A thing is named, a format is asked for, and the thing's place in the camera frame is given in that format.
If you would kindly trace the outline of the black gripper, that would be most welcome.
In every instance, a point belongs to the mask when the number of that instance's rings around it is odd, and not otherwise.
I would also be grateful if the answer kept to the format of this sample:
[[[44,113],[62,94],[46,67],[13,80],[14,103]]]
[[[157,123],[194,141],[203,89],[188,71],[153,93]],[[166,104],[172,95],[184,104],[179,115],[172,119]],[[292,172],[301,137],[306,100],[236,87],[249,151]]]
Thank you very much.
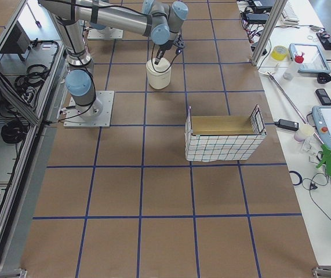
[[[167,50],[170,50],[173,46],[176,47],[176,55],[179,55],[183,51],[185,44],[183,41],[182,34],[178,34],[177,37],[175,38],[175,40],[169,40],[165,44],[159,45],[159,49],[156,53],[154,63],[159,64],[159,62],[160,62],[161,58],[164,56],[165,52]]]

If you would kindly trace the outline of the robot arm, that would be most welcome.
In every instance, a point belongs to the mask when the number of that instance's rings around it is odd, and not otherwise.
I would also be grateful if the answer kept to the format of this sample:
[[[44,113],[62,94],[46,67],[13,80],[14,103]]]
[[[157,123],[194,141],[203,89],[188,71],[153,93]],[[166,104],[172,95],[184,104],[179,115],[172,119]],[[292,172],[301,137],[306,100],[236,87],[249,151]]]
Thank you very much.
[[[159,70],[164,54],[181,55],[180,38],[188,8],[183,2],[144,1],[138,12],[106,1],[41,1],[66,47],[74,70],[104,70],[94,74],[98,90],[113,90],[113,123],[141,123],[144,95],[184,91],[180,65]]]

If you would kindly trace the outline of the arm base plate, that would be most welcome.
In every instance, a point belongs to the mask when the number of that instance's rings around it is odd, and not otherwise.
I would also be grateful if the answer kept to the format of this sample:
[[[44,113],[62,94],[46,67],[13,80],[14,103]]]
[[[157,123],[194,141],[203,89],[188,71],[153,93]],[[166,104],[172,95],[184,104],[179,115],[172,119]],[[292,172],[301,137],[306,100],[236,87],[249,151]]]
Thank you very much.
[[[123,30],[117,28],[106,27],[98,30],[90,27],[88,32],[88,40],[91,41],[107,41],[123,38]]]
[[[114,103],[114,91],[96,91],[96,101],[92,107],[82,116],[83,108],[69,109],[66,113],[67,120],[64,121],[66,128],[93,128],[110,127],[112,106]]]

